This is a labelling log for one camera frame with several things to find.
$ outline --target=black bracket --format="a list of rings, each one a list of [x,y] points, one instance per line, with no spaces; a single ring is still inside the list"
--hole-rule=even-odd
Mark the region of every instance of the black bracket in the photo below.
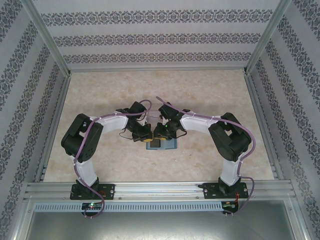
[[[220,191],[220,184],[218,182],[205,182],[198,185],[198,187],[203,189],[204,199],[236,199],[237,193],[239,194],[239,199],[247,199],[249,196],[245,182],[239,182],[234,191],[228,196],[225,196]]]
[[[114,184],[103,184],[99,183],[96,186],[91,186],[92,189],[96,190],[99,194],[102,195],[104,200],[113,200],[115,196],[115,187]],[[100,197],[93,192],[91,192],[88,188],[83,186],[81,183],[77,181],[76,184],[72,185],[70,199],[71,200],[100,200]]]

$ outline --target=beige floor surface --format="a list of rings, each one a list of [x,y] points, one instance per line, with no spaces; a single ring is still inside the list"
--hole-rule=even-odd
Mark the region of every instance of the beige floor surface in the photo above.
[[[142,99],[158,106],[156,96],[199,114],[233,113],[257,142],[240,173],[274,179],[242,71],[204,70],[73,73],[44,181],[76,180],[60,142],[77,114],[101,116]],[[119,132],[103,135],[93,156],[100,181],[212,181],[220,176],[222,157],[209,135],[189,131],[178,139],[177,149],[146,150],[145,143],[121,138]]]

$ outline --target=patterned wallpaper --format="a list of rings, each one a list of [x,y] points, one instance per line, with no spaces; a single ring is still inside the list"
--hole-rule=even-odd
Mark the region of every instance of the patterned wallpaper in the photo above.
[[[279,0],[35,0],[71,70],[244,67]]]
[[[64,76],[18,0],[0,0],[0,239],[33,182]]]
[[[292,1],[251,73],[312,239],[320,239],[319,16],[317,1]]]

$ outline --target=perforated metal strip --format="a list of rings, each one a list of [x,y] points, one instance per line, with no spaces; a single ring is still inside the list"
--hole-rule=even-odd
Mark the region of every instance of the perforated metal strip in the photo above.
[[[60,203],[46,202],[37,203],[35,212],[37,213],[65,213],[81,212],[81,202]],[[207,212],[222,211],[221,201],[206,202],[110,202],[105,204],[104,212]]]

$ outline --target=marble floor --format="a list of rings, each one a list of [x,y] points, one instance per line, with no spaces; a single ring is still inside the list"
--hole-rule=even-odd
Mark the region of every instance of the marble floor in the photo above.
[[[44,181],[76,180],[73,163],[60,145],[76,115],[102,116],[143,99],[155,104],[154,111],[161,106],[156,96],[199,114],[233,113],[257,142],[240,173],[256,180],[274,179],[242,71],[203,70],[73,73]],[[119,133],[100,138],[93,156],[100,181],[214,181],[220,176],[222,157],[209,135],[189,131],[178,139],[177,149],[146,150],[145,143]]]

